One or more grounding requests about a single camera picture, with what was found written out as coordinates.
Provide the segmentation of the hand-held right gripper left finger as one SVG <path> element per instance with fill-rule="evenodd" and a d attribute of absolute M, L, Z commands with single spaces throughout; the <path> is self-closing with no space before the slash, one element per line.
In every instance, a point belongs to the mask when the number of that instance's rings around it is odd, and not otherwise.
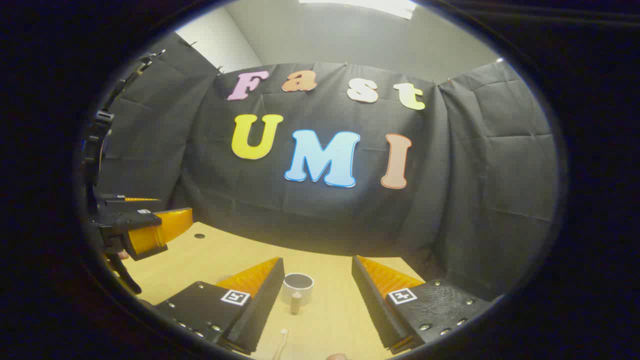
<path fill-rule="evenodd" d="M 284 260 L 274 257 L 216 284 L 196 281 L 154 307 L 197 337 L 250 355 L 258 348 L 284 277 Z"/>

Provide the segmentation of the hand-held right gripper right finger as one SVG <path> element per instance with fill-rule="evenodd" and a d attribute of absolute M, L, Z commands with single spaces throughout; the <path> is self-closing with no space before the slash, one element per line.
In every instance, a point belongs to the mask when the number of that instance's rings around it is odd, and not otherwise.
<path fill-rule="evenodd" d="M 392 354 L 430 346 L 493 305 L 443 279 L 418 280 L 360 255 L 352 257 L 351 274 L 382 346 Z"/>

